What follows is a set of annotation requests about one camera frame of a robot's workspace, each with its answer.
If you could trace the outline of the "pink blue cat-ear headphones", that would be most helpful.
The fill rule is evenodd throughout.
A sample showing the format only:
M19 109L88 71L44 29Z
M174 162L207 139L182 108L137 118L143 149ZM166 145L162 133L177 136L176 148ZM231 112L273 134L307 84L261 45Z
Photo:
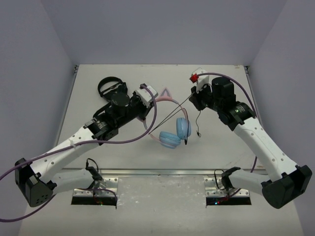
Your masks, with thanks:
M178 102L171 95L170 90L167 87L164 87L162 91L156 97L156 103L159 102L170 102L175 105L175 109L170 112L166 118L164 118L160 123L156 124L148 133L148 135L157 143L162 145L163 147L175 149L177 146L184 141L185 145L188 144L188 138L191 135L191 123L190 118L187 112L187 109L183 107L184 102ZM159 131L159 135L155 135L156 129L160 128L170 119L174 119L174 116L178 113L182 113L181 117L176 118L176 120L172 121L174 124L174 128L171 132L169 130L161 130Z

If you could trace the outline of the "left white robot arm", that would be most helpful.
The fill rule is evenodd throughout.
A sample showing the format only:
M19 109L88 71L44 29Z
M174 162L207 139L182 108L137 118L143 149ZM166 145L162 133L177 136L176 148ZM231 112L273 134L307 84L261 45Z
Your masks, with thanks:
M113 144L121 127L134 119L144 120L156 108L157 92L141 88L132 96L118 92L109 103L99 109L71 137L32 160L20 159L15 163L15 182L30 207L38 207L54 195L74 188L95 191L105 185L99 171L86 165L78 171L62 173L61 170L84 153L101 146Z

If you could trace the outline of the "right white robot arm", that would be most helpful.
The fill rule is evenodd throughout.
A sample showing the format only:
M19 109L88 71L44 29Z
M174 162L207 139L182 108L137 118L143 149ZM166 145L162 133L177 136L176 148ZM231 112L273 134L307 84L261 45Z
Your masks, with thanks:
M219 73L214 74L213 80L209 80L209 76L210 73L191 75L195 86L191 88L190 102L199 111L205 108L215 111L220 121L245 142L267 172L260 175L239 167L224 171L221 182L226 197L232 197L232 189L247 189L280 209L302 195L311 179L311 169L290 159L266 133L254 109L237 101L234 79Z

